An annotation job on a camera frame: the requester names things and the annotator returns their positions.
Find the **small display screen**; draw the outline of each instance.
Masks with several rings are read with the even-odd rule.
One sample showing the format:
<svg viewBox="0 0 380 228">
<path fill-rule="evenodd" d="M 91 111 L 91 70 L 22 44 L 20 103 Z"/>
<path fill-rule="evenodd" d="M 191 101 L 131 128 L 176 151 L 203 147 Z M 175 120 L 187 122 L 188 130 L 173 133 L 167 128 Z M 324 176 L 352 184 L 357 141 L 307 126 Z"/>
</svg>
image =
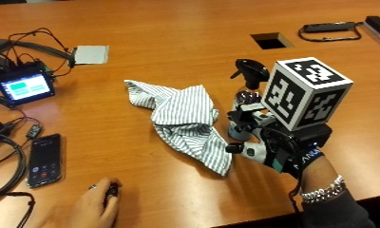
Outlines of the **small display screen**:
<svg viewBox="0 0 380 228">
<path fill-rule="evenodd" d="M 42 74 L 34 74 L 0 83 L 4 91 L 14 101 L 50 92 L 48 84 Z"/>
</svg>

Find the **human hand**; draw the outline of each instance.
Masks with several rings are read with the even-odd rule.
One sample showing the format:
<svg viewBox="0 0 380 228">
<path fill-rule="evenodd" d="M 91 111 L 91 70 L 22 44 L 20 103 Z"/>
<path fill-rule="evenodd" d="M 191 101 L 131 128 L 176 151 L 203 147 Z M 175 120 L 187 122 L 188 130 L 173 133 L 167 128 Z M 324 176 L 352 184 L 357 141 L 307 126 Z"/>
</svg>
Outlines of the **human hand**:
<svg viewBox="0 0 380 228">
<path fill-rule="evenodd" d="M 114 225 L 119 198 L 108 196 L 104 207 L 106 193 L 112 183 L 120 187 L 122 183 L 116 178 L 103 178 L 75 203 L 70 218 L 70 228 L 110 228 Z"/>
</svg>

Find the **smartphone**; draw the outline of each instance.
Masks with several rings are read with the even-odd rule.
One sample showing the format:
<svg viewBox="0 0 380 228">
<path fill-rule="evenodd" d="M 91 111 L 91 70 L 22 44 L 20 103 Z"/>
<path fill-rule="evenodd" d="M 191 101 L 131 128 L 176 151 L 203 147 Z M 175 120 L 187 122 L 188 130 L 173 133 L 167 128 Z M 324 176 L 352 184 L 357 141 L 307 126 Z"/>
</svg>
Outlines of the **smartphone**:
<svg viewBox="0 0 380 228">
<path fill-rule="evenodd" d="M 60 134 L 34 139 L 28 160 L 27 185 L 31 188 L 63 178 L 63 137 Z"/>
</svg>

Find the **finger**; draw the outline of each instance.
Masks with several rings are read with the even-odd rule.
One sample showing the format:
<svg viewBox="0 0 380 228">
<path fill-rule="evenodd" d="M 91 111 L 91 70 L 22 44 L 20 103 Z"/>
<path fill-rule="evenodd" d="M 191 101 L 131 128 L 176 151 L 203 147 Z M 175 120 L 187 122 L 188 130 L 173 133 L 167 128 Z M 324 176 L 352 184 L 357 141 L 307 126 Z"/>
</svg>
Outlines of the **finger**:
<svg viewBox="0 0 380 228">
<path fill-rule="evenodd" d="M 118 186 L 122 186 L 122 182 L 118 178 L 103 178 L 102 181 L 96 183 L 96 188 L 88 190 L 90 198 L 95 200 L 96 203 L 103 203 L 104 198 L 107 197 L 107 191 L 110 190 L 112 183 L 116 183 Z"/>
<path fill-rule="evenodd" d="M 104 193 L 107 192 L 107 190 L 111 187 L 111 184 L 116 183 L 116 185 L 120 187 L 123 186 L 120 180 L 118 178 L 103 178 L 100 182 L 98 182 L 98 187 L 100 189 L 100 191 L 103 191 Z"/>
<path fill-rule="evenodd" d="M 102 219 L 114 220 L 118 212 L 119 197 L 110 196 Z"/>
</svg>

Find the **robotic hand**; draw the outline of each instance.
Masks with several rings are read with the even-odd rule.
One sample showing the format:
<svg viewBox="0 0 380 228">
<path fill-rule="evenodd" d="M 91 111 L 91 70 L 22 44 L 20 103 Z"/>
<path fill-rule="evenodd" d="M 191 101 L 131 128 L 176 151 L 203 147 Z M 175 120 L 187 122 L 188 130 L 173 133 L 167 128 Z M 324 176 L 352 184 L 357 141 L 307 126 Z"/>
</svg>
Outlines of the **robotic hand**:
<svg viewBox="0 0 380 228">
<path fill-rule="evenodd" d="M 299 179 L 305 167 L 323 156 L 317 148 L 325 145 L 332 129 L 321 124 L 289 132 L 275 115 L 263 110 L 261 104 L 241 104 L 236 111 L 228 112 L 236 130 L 251 132 L 260 142 L 233 142 L 225 150 Z"/>
</svg>

